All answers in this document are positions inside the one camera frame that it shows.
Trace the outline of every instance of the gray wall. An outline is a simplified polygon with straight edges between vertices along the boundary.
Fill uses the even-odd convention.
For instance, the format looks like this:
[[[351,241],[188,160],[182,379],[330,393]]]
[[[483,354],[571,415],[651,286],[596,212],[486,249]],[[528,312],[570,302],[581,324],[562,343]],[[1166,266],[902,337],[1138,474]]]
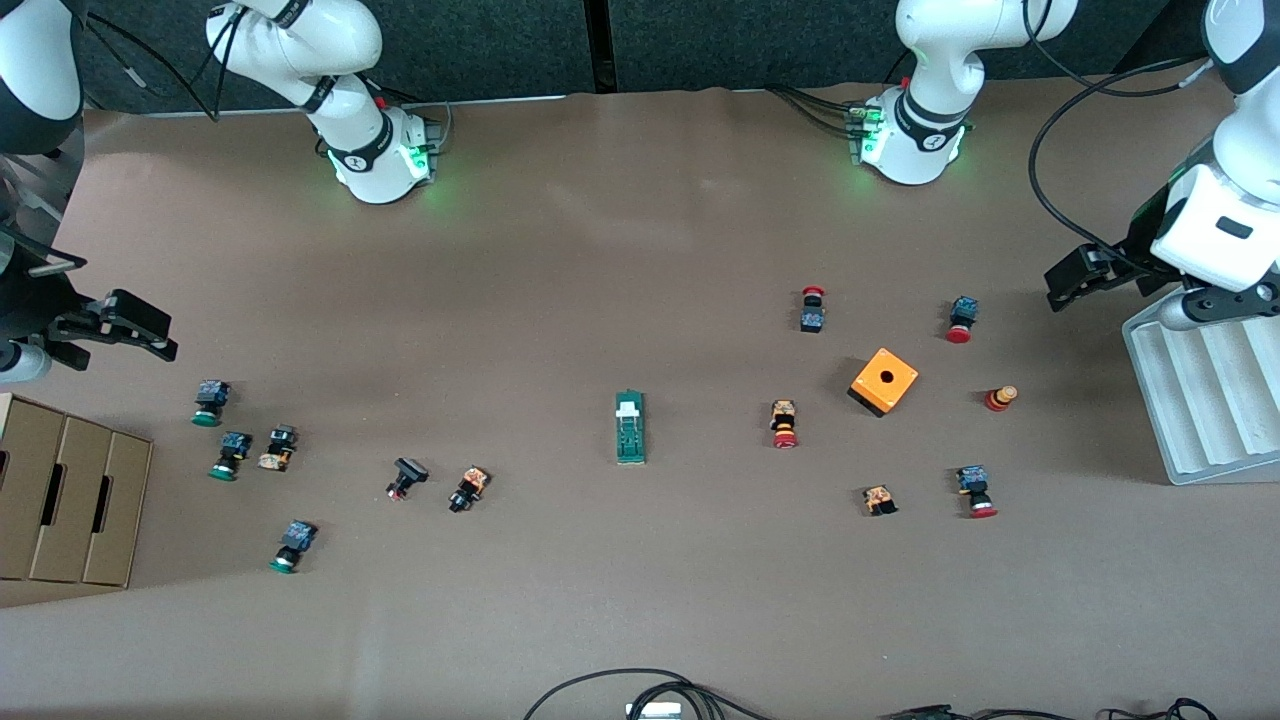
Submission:
[[[1110,72],[1164,5],[1082,0],[1068,31],[1046,45],[1076,72]],[[902,53],[893,29],[896,6],[897,0],[611,0],[618,86],[879,82]],[[992,78],[1060,74],[1033,47],[980,55]]]
[[[385,47],[369,74],[425,100],[479,100],[591,92],[582,0],[366,0]],[[1181,26],[1193,13],[1165,13],[1169,0],[1082,0],[1075,20],[1050,47],[1071,68],[1103,73],[1126,55],[1184,51]],[[1203,0],[1172,0],[1202,5]],[[128,28],[189,77],[206,53],[207,0],[91,0],[91,9]],[[609,0],[621,91],[819,87],[879,81],[902,47],[893,32],[896,0]],[[1158,32],[1156,22],[1160,20]],[[1144,37],[1148,28],[1152,33]],[[106,33],[163,96],[138,90],[92,36],[83,38],[86,90],[110,109],[195,110],[182,88],[145,54]],[[1178,45],[1162,54],[1169,45]],[[992,78],[1059,74],[1033,49],[983,53]],[[214,95],[216,63],[197,85]],[[228,74],[225,109],[279,108],[256,83]]]
[[[425,100],[480,100],[589,92],[591,81],[581,0],[365,0],[383,28],[383,59],[369,76]],[[209,47],[209,0],[91,0],[90,9],[151,44],[191,77]],[[196,110],[182,87],[131,44],[104,35],[148,83],[137,88],[92,36],[82,38],[84,88],[113,110]],[[218,64],[197,83],[212,101]],[[280,108],[283,99],[227,73],[224,109]]]
[[[1116,69],[1123,72],[1165,58],[1203,53],[1203,14],[1204,0],[1169,0],[1160,17],[1143,32]]]

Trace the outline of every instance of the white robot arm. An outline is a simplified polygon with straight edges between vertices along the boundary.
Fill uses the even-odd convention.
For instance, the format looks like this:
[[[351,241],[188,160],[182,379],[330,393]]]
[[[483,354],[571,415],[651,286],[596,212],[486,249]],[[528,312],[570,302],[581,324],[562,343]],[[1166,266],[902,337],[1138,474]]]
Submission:
[[[867,101],[879,113],[864,120],[860,160],[902,184],[937,179],[956,158],[964,119],[987,78],[975,51],[1028,42],[1023,3],[900,0],[897,36],[915,54],[915,72],[905,90]],[[1076,0],[1025,3],[1039,40],[1057,37],[1075,15]]]
[[[55,150],[79,122],[84,0],[0,0],[0,154]]]
[[[1181,283],[1157,314],[1175,331],[1280,315],[1280,0],[1211,0],[1203,36],[1235,111],[1112,251],[1083,245],[1044,274],[1055,311],[1135,281],[1143,295]]]
[[[83,0],[0,0],[0,154],[52,156],[78,126],[83,17]],[[55,361],[86,369],[90,352],[79,341],[177,357],[169,315],[124,290],[101,301],[79,295],[67,273],[84,261],[72,258],[0,217],[0,383],[41,378]]]
[[[1263,279],[1280,258],[1280,3],[1216,0],[1204,41],[1235,111],[1170,181],[1151,252],[1229,292]]]
[[[246,0],[205,23],[214,56],[302,108],[329,146],[338,179],[357,199],[392,202],[431,181],[428,128],[379,109],[356,73],[383,51],[378,20],[357,0]]]

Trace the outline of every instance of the table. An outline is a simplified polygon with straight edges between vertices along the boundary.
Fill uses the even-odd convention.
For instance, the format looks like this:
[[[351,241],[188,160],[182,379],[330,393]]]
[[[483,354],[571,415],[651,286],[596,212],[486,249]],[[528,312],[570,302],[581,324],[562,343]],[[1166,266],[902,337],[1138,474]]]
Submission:
[[[1079,241],[1025,156],[1074,92],[992,83],[918,188],[764,94],[465,105],[439,183],[385,208],[334,182],[297,115],[100,117],[59,246],[91,259],[81,292],[172,313],[182,350],[95,347],[24,388],[156,454],[133,588],[0,614],[0,708],[520,717],[570,676],[657,665],[780,719],[1178,694],[1268,715],[1277,488],[1167,486],[1119,336],[1146,301],[1043,297]],[[1216,81],[1091,100],[1046,145],[1046,190],[1119,237],[1229,108]],[[812,283],[818,336],[796,327]],[[960,295],[982,302],[968,346],[942,340]],[[845,388],[881,346],[920,379],[876,419]],[[287,474],[205,477],[219,430],[187,419],[210,377],[234,384],[223,429],[261,450],[300,428]],[[1016,405],[983,409],[1005,383]],[[643,468],[613,457],[628,387]],[[778,397],[792,451],[769,446]],[[393,505],[399,456],[431,479]],[[955,493],[973,462],[995,519]],[[470,464],[493,484],[453,515]],[[901,511],[867,518],[879,483]],[[266,564],[294,518],[320,533],[285,578]],[[645,684],[544,714],[617,717]]]

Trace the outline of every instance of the red cap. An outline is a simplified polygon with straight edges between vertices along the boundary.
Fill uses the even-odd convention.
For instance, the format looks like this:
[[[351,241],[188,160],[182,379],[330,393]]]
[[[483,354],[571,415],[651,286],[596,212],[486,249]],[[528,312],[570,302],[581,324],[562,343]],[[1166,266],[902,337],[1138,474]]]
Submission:
[[[1004,413],[1005,410],[1009,410],[1007,405],[996,402],[996,391],[988,392],[983,404],[987,406],[987,410],[991,410],[992,413]]]

